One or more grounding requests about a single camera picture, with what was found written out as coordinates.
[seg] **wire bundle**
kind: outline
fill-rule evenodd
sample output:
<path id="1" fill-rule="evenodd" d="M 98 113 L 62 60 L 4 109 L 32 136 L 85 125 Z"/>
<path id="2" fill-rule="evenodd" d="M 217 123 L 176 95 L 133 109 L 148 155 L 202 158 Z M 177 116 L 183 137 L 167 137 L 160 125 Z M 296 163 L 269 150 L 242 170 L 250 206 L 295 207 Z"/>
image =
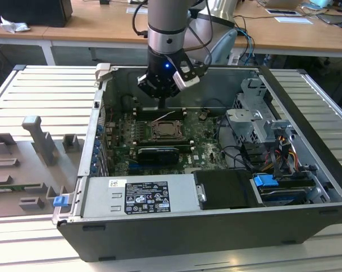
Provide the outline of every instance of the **wire bundle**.
<path id="1" fill-rule="evenodd" d="M 244 23 L 244 30 L 242 28 L 240 28 L 236 22 L 235 22 L 235 25 L 237 26 L 236 30 L 238 32 L 242 33 L 245 36 L 245 38 L 246 38 L 246 48 L 245 48 L 244 52 L 241 54 L 240 59 L 242 57 L 244 57 L 244 55 L 246 54 L 246 52 L 247 52 L 247 50 L 249 48 L 249 55 L 248 55 L 246 61 L 244 62 L 244 65 L 247 65 L 247 63 L 249 62 L 250 58 L 254 54 L 255 41 L 254 41 L 254 38 L 248 34 L 248 30 L 246 29 L 245 18 L 243 16 L 240 16 L 240 15 L 234 16 L 234 18 L 236 18 L 236 17 L 241 17 L 243 19 L 243 23 Z"/>

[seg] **barcode sticker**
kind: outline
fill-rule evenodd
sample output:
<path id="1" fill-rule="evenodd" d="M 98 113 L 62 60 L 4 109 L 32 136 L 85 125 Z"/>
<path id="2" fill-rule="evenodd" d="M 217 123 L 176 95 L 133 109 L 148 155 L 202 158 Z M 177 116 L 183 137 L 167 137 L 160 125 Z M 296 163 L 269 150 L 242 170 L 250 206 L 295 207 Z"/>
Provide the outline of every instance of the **barcode sticker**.
<path id="1" fill-rule="evenodd" d="M 126 187 L 127 180 L 109 180 L 108 187 Z"/>

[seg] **laptop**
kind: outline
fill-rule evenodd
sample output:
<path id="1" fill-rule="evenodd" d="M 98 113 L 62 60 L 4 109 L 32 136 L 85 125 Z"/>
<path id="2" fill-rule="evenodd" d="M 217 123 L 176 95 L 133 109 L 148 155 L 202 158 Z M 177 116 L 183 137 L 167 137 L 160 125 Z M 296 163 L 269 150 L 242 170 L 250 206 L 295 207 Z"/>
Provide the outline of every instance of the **laptop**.
<path id="1" fill-rule="evenodd" d="M 303 0 L 258 0 L 263 7 L 294 10 Z"/>

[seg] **white paper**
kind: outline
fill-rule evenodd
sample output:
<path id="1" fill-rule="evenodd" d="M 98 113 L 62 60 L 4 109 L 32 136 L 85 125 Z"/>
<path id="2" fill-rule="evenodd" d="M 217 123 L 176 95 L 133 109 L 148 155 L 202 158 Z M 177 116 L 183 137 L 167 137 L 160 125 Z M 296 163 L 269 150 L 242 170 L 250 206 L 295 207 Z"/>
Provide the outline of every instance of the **white paper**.
<path id="1" fill-rule="evenodd" d="M 135 11 L 136 11 L 136 7 L 128 7 L 126 13 L 133 14 L 133 13 L 135 13 Z M 141 7 L 137 13 L 138 14 L 148 14 L 148 9 L 144 8 L 144 7 Z"/>
<path id="2" fill-rule="evenodd" d="M 3 17 L 1 17 L 0 27 L 7 32 L 11 32 L 12 34 L 14 34 L 15 32 L 30 30 L 28 25 L 25 23 L 13 23 L 5 20 Z"/>
<path id="3" fill-rule="evenodd" d="M 294 24 L 313 24 L 306 18 L 291 18 L 291 17 L 275 17 L 279 23 L 294 23 Z"/>

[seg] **black power cord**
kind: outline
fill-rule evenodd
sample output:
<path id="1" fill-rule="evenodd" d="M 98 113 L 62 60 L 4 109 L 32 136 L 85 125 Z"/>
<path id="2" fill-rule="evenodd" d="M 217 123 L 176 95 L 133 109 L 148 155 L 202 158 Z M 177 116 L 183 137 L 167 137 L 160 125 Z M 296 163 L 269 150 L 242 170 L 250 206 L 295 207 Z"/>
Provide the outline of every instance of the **black power cord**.
<path id="1" fill-rule="evenodd" d="M 196 32 L 193 30 L 193 28 L 191 26 L 189 26 L 189 30 L 195 36 L 195 38 L 199 41 L 199 43 L 204 47 L 204 49 L 206 50 L 206 52 L 208 54 L 208 63 L 206 64 L 206 71 L 207 71 L 209 69 L 211 63 L 212 63 L 212 54 L 211 54 L 210 50 L 208 49 L 208 47 L 203 43 L 203 41 L 196 34 Z"/>
<path id="2" fill-rule="evenodd" d="M 143 0 L 136 8 L 135 10 L 135 13 L 133 13 L 133 16 L 132 16 L 132 28 L 133 28 L 133 31 L 138 35 L 138 36 L 142 36 L 144 37 L 145 39 L 148 38 L 148 31 L 147 30 L 144 30 L 144 31 L 138 31 L 137 28 L 136 28 L 136 16 L 137 16 L 137 13 L 138 11 L 141 9 L 142 6 L 146 5 L 148 3 L 148 0 Z"/>
<path id="3" fill-rule="evenodd" d="M 203 42 L 201 42 L 200 46 L 193 46 L 193 47 L 189 47 L 189 48 L 184 49 L 185 52 L 190 52 L 190 51 L 195 51 L 195 50 L 203 49 L 203 48 L 207 47 L 212 42 L 212 38 L 214 37 L 214 29 L 213 29 L 213 26 L 212 26 L 211 11 L 210 11 L 209 3 L 208 3 L 207 0 L 205 0 L 205 3 L 206 3 L 206 9 L 207 9 L 207 12 L 208 12 L 208 15 L 209 15 L 209 21 L 210 21 L 210 31 L 211 31 L 210 39 L 205 44 Z"/>

